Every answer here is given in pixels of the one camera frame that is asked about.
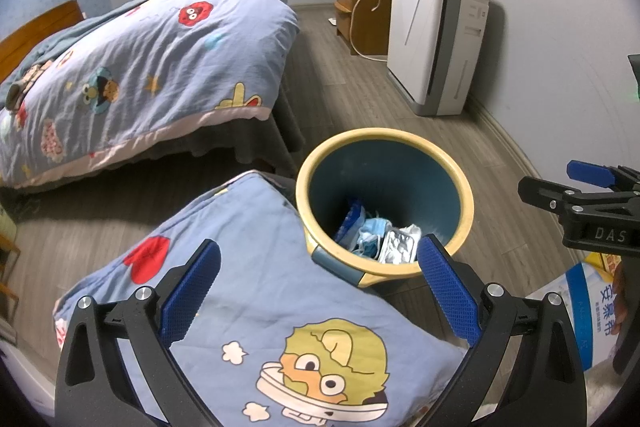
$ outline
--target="metal screw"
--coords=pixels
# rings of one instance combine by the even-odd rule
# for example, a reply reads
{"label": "metal screw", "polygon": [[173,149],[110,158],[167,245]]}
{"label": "metal screw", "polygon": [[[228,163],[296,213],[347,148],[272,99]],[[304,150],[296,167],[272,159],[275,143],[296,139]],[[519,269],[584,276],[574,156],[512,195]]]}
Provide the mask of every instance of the metal screw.
{"label": "metal screw", "polygon": [[89,295],[85,295],[78,301],[78,308],[84,310],[91,306],[91,297]]}
{"label": "metal screw", "polygon": [[559,306],[560,304],[562,304],[562,297],[557,293],[549,293],[547,298],[549,299],[549,302],[553,304],[553,306]]}
{"label": "metal screw", "polygon": [[151,296],[151,288],[149,286],[142,286],[136,290],[136,299],[139,301],[146,301]]}
{"label": "metal screw", "polygon": [[489,292],[489,295],[494,297],[502,297],[504,295],[504,288],[499,284],[490,284],[486,287],[486,290]]}

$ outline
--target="wooden nightstand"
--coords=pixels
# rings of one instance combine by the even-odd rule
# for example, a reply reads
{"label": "wooden nightstand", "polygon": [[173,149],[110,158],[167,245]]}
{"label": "wooden nightstand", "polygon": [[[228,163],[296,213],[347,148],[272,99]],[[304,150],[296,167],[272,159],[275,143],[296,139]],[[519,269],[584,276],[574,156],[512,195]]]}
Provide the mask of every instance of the wooden nightstand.
{"label": "wooden nightstand", "polygon": [[[347,42],[351,55],[356,51],[351,45],[353,40],[357,49],[365,55],[386,55],[389,48],[389,26],[391,24],[391,0],[380,0],[380,6],[374,12],[372,8],[378,0],[362,0],[353,14],[358,0],[336,0],[336,31]],[[351,18],[353,34],[350,35]]]}

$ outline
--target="wooden floor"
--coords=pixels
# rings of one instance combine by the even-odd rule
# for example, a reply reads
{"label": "wooden floor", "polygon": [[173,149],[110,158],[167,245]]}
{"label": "wooden floor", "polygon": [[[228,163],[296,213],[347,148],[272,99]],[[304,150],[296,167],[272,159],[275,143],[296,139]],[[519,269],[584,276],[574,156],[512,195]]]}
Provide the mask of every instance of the wooden floor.
{"label": "wooden floor", "polygon": [[[520,203],[516,186],[525,173],[484,124],[468,114],[415,116],[386,79],[384,64],[350,56],[327,22],[329,7],[298,14],[302,31],[289,55],[284,85],[307,140],[300,160],[326,138],[349,129],[413,132],[446,150],[471,184],[476,216],[456,254],[459,261],[469,263],[485,282],[500,282],[520,296],[575,264],[575,255],[560,245],[552,217]],[[56,299],[188,201],[245,169],[227,153],[175,155],[20,200],[22,255],[8,266],[9,286],[20,295],[15,314],[20,347],[54,379],[59,351],[51,311]],[[424,279],[387,283],[378,291],[415,324],[451,339]],[[488,399],[497,399],[513,357],[510,347]]]}

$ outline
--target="product package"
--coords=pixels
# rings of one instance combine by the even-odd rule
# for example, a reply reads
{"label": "product package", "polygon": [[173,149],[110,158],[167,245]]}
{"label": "product package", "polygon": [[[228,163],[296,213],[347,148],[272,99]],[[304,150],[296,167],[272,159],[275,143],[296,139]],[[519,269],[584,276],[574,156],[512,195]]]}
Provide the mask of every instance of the product package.
{"label": "product package", "polygon": [[613,273],[620,257],[591,253],[554,281],[528,296],[543,299],[556,292],[564,300],[578,342],[582,369],[613,356],[616,335],[611,334],[616,316],[613,311]]}

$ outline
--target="trash can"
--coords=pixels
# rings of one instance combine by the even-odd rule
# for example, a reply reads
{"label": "trash can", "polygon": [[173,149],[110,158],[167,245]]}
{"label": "trash can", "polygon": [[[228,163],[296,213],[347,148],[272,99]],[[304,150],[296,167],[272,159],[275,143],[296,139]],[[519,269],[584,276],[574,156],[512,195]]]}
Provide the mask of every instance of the trash can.
{"label": "trash can", "polygon": [[455,254],[474,218],[466,176],[452,158],[414,134],[365,128],[338,134],[306,159],[296,182],[296,203],[315,263],[354,286],[420,275],[418,263],[382,264],[332,240],[358,198],[368,212],[394,226],[415,224],[434,233]]}

